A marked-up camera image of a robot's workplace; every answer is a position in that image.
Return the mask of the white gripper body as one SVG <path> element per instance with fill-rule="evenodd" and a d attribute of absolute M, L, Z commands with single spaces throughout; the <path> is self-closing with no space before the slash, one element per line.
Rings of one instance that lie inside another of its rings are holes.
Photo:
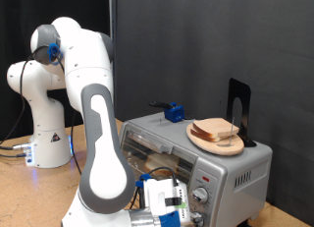
<path fill-rule="evenodd" d="M 171 179 L 154 180 L 144 182 L 145 206 L 149 207 L 153 215 L 160 216 L 173 212 L 175 208 L 166 205 L 166 199 L 173 196 L 173 181 Z"/>

